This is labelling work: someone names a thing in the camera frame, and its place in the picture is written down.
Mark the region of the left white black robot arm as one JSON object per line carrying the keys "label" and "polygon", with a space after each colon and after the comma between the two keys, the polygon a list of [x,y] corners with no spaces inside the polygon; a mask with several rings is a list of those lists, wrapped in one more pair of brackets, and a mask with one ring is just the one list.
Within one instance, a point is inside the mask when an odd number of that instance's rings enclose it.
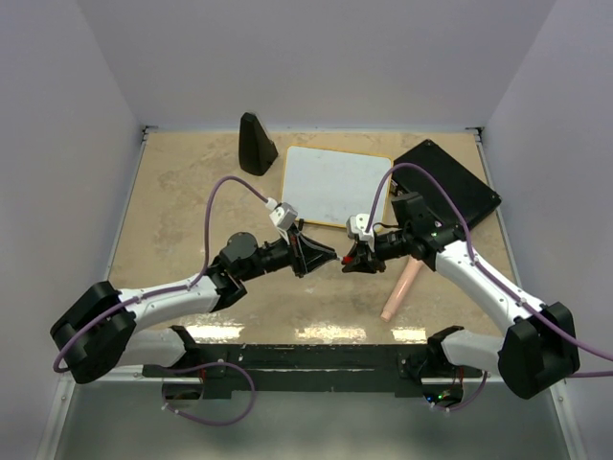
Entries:
{"label": "left white black robot arm", "polygon": [[258,243],[246,232],[231,236],[204,273],[156,287],[116,289],[97,282],[52,326],[58,348],[54,369],[90,383],[122,365],[154,364],[177,376],[191,374],[198,352],[177,332],[151,328],[172,319],[225,310],[246,294],[245,282],[284,268],[302,278],[336,260],[334,249],[296,227],[276,241]]}

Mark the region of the yellow framed whiteboard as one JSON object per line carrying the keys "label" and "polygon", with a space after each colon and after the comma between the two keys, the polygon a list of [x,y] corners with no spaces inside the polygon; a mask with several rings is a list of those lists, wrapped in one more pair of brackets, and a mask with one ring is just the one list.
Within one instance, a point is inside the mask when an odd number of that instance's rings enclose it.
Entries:
{"label": "yellow framed whiteboard", "polygon": [[393,166],[387,156],[291,146],[282,178],[282,201],[307,223],[343,227],[349,217],[383,218]]}

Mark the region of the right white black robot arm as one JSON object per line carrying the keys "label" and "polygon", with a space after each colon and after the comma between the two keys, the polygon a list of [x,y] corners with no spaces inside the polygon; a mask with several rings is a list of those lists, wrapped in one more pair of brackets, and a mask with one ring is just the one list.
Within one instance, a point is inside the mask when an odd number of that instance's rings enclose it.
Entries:
{"label": "right white black robot arm", "polygon": [[436,220],[417,193],[393,198],[398,228],[377,234],[369,215],[347,221],[353,241],[342,265],[346,273],[377,273],[386,261],[409,256],[452,282],[493,321],[501,336],[449,327],[428,339],[426,363],[440,377],[460,366],[498,375],[516,396],[527,400],[566,379],[580,367],[573,344],[572,313],[531,296],[479,256],[460,224]]}

